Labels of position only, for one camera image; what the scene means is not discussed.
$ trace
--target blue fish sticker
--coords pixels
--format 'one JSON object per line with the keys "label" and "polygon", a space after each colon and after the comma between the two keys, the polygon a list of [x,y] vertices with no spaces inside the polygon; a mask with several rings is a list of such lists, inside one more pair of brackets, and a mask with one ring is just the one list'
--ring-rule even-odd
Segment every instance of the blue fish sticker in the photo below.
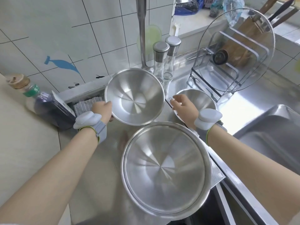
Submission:
{"label": "blue fish sticker", "polygon": [[44,64],[46,64],[46,65],[49,64],[49,61],[53,62],[53,64],[55,64],[58,68],[73,70],[73,71],[79,73],[77,68],[74,65],[72,65],[71,63],[67,62],[67,61],[64,61],[64,60],[50,60],[50,56],[47,56],[46,61],[44,62]]}

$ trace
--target striped towel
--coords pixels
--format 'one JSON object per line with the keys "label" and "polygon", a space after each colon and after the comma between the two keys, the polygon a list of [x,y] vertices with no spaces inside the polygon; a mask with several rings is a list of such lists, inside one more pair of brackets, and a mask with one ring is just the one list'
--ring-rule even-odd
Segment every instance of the striped towel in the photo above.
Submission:
{"label": "striped towel", "polygon": [[95,102],[102,101],[101,97],[94,97],[89,100],[81,101],[74,105],[75,114],[78,117],[79,115],[83,114],[84,112],[91,111],[92,105]]}

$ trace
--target sink basin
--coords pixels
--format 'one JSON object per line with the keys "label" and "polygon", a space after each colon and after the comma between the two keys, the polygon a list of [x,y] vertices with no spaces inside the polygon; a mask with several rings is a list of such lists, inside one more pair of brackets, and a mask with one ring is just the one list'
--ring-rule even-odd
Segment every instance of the sink basin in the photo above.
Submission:
{"label": "sink basin", "polygon": [[234,137],[300,175],[300,115],[289,107],[272,107]]}

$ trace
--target stainless steel bowl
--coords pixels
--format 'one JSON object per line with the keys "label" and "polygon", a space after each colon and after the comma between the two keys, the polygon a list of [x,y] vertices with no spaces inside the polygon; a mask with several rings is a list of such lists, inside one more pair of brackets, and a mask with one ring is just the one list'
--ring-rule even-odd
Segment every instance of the stainless steel bowl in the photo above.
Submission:
{"label": "stainless steel bowl", "polygon": [[154,122],[128,141],[121,176],[128,195],[143,211],[179,220],[205,202],[212,167],[206,146],[191,130]]}
{"label": "stainless steel bowl", "polygon": [[154,121],[163,110],[165,93],[159,80],[146,70],[125,69],[114,75],[104,92],[112,102],[112,115],[134,126]]}
{"label": "stainless steel bowl", "polygon": [[[176,93],[176,95],[178,94],[185,94],[199,111],[205,108],[217,109],[215,101],[203,91],[196,89],[183,89]],[[174,110],[174,113],[182,121],[182,119],[177,115],[177,111]]]}

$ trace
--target forearm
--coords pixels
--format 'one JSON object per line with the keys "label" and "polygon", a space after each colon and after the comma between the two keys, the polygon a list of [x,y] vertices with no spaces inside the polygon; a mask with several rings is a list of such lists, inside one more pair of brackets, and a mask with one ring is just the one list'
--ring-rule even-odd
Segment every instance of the forearm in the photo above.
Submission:
{"label": "forearm", "polygon": [[279,224],[300,211],[300,176],[214,125],[208,145],[239,177]]}
{"label": "forearm", "polygon": [[0,223],[58,224],[97,144],[82,129],[0,208]]}

